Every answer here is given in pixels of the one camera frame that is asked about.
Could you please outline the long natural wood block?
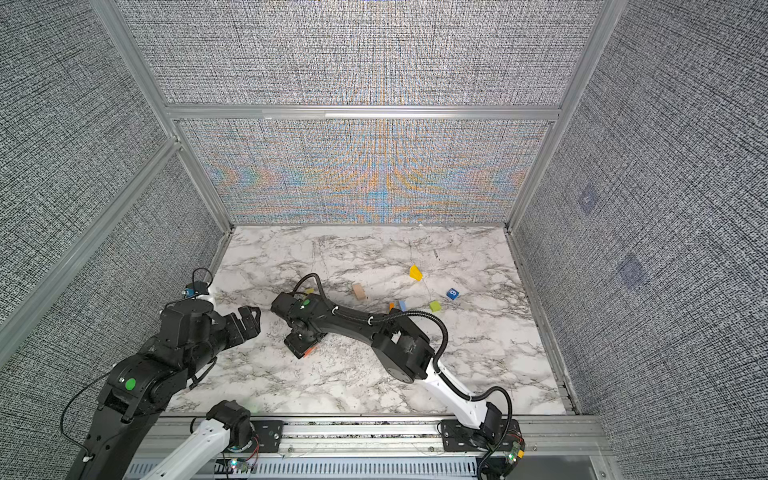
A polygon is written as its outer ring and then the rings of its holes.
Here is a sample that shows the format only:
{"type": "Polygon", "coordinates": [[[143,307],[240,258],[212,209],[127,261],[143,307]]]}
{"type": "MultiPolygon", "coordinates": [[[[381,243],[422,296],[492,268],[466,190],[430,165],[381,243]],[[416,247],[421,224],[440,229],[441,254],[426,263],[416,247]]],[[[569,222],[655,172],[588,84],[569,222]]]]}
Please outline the long natural wood block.
{"type": "Polygon", "coordinates": [[[353,284],[352,285],[352,289],[353,289],[355,297],[358,300],[363,301],[363,300],[367,299],[366,292],[365,292],[365,290],[364,290],[364,288],[362,287],[361,284],[359,284],[359,283],[353,284]]]}

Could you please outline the yellow wooden wedge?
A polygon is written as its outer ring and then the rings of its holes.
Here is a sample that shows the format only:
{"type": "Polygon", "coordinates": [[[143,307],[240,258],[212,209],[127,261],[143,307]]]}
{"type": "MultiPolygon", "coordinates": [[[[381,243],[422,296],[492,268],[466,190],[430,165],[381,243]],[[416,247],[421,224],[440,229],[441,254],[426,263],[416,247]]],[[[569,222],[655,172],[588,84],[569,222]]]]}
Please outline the yellow wooden wedge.
{"type": "Polygon", "coordinates": [[[410,267],[409,276],[416,281],[421,281],[423,279],[423,273],[416,265],[410,267]]]}

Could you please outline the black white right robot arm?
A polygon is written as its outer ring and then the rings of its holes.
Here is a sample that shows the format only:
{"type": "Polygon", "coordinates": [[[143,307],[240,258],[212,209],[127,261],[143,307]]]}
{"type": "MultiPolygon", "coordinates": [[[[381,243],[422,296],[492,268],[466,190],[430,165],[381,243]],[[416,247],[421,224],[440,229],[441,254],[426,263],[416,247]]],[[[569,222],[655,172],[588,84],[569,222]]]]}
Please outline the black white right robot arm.
{"type": "Polygon", "coordinates": [[[284,344],[302,359],[329,334],[369,346],[384,370],[406,384],[419,384],[451,412],[469,431],[480,449],[497,448],[512,432],[490,396],[502,393],[492,387],[481,394],[464,386],[441,361],[447,348],[445,324],[429,312],[393,309],[372,314],[331,302],[320,294],[281,293],[271,311],[290,328],[284,344]]]}

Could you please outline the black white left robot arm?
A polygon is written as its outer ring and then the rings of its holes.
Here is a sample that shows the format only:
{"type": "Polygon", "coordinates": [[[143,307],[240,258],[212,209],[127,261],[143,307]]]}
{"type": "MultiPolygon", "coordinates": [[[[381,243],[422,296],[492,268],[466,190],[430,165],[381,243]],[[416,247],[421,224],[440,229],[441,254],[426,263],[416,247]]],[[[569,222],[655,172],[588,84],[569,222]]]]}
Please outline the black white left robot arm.
{"type": "Polygon", "coordinates": [[[172,397],[196,387],[219,353],[261,333],[258,307],[244,306],[221,315],[203,299],[169,304],[160,320],[159,333],[105,375],[82,453],[70,468],[69,479],[122,478],[172,397]]]}

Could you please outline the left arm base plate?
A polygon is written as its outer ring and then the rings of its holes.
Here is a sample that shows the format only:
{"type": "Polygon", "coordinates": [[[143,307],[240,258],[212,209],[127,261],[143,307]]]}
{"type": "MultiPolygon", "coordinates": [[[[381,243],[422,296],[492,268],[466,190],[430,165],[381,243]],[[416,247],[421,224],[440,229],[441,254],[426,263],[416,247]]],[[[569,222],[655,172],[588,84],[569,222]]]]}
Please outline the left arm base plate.
{"type": "Polygon", "coordinates": [[[251,454],[259,450],[260,454],[277,453],[282,442],[285,423],[282,420],[252,420],[251,439],[240,449],[251,454]]]}

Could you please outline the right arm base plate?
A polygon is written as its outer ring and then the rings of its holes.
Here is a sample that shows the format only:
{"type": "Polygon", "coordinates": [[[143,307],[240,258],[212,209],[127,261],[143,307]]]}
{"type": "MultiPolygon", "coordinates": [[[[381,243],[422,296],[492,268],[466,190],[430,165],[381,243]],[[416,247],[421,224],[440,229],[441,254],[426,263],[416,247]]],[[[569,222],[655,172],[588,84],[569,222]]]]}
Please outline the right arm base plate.
{"type": "MultiPolygon", "coordinates": [[[[470,429],[458,420],[443,420],[438,424],[438,432],[446,452],[480,452],[487,451],[495,443],[483,436],[479,430],[470,429]]],[[[525,449],[525,440],[520,430],[519,422],[513,419],[498,451],[512,452],[525,449]]]]}

